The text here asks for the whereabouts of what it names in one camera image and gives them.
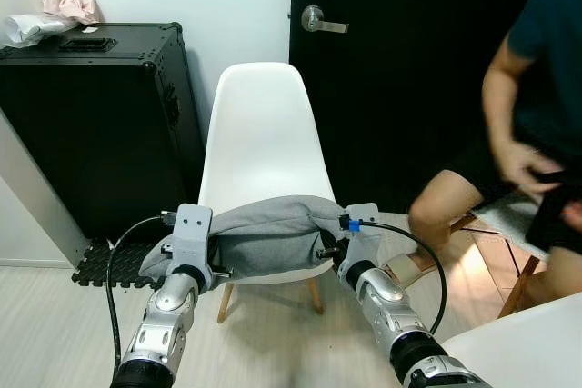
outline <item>silver door handle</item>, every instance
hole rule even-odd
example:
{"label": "silver door handle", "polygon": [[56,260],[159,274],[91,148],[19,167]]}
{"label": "silver door handle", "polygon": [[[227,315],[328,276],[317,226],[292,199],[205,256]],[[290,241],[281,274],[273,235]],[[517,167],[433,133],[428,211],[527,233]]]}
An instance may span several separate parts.
{"label": "silver door handle", "polygon": [[349,25],[324,21],[324,12],[319,6],[308,6],[301,14],[301,25],[308,32],[326,31],[345,34]]}

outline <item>man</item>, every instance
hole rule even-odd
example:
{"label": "man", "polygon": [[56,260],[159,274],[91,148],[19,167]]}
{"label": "man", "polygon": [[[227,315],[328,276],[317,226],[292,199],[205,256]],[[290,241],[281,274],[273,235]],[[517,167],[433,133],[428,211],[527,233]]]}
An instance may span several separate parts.
{"label": "man", "polygon": [[[517,99],[521,75],[547,62],[551,87]],[[582,177],[582,0],[528,0],[491,62],[483,83],[487,133],[438,174],[410,209],[411,231],[437,251],[451,221],[515,187],[532,196],[557,186],[534,172],[567,168]],[[580,238],[552,242],[546,272],[528,281],[527,306],[582,292],[582,206],[564,220]],[[434,268],[424,251],[401,255],[386,269],[404,286]]]}

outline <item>pink cloth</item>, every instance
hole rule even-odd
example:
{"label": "pink cloth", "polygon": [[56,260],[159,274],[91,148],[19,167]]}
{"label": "pink cloth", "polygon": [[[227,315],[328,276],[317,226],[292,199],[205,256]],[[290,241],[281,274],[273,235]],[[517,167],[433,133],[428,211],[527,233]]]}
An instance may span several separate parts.
{"label": "pink cloth", "polygon": [[43,0],[46,13],[73,18],[83,25],[99,23],[96,0]]}

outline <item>black cable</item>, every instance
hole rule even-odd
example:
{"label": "black cable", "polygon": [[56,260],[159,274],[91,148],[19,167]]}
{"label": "black cable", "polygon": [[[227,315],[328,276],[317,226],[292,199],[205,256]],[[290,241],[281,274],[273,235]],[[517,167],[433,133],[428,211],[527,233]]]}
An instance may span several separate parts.
{"label": "black cable", "polygon": [[433,323],[433,326],[430,328],[430,332],[434,334],[440,322],[443,320],[443,316],[445,315],[445,307],[447,306],[447,279],[445,277],[445,270],[443,269],[443,265],[440,263],[437,254],[433,249],[430,248],[428,244],[422,241],[420,238],[412,235],[410,232],[403,231],[397,227],[391,226],[390,224],[383,224],[383,223],[376,223],[376,222],[363,222],[360,221],[360,226],[368,226],[368,227],[379,227],[380,229],[386,229],[388,231],[396,232],[398,234],[402,234],[410,238],[411,240],[415,241],[418,245],[420,245],[423,249],[425,249],[428,254],[435,260],[436,268],[438,270],[438,275],[440,276],[440,306],[438,307],[438,314],[436,315],[436,320]]}
{"label": "black cable", "polygon": [[111,249],[111,252],[109,253],[109,261],[107,261],[107,273],[105,278],[105,291],[107,292],[107,304],[109,305],[109,315],[111,315],[111,328],[113,330],[113,346],[115,351],[115,364],[113,370],[114,379],[115,375],[117,374],[117,371],[119,370],[119,364],[121,363],[121,340],[119,338],[119,324],[117,323],[117,311],[115,310],[115,302],[113,300],[113,289],[112,289],[113,285],[111,283],[111,273],[113,271],[113,261],[115,258],[115,253],[117,252],[117,249],[124,241],[124,239],[131,232],[133,232],[136,228],[138,228],[142,224],[146,224],[156,220],[162,220],[162,216],[157,215],[155,217],[146,218],[145,220],[142,220],[141,222],[131,226],[119,237],[117,243],[115,243],[113,249]]}

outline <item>gray towel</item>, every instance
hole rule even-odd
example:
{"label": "gray towel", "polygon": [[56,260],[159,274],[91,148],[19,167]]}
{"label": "gray towel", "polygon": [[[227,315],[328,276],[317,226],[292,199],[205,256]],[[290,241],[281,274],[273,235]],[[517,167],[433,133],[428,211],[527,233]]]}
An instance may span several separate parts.
{"label": "gray towel", "polygon": [[[323,248],[320,231],[336,240],[347,236],[337,217],[344,208],[327,199],[292,195],[247,204],[213,218],[210,237],[218,239],[212,264],[233,267],[227,281],[315,268],[325,260],[316,258]],[[170,260],[161,253],[168,235],[145,257],[140,275],[158,278],[167,274]],[[214,281],[216,288],[226,280]]]}

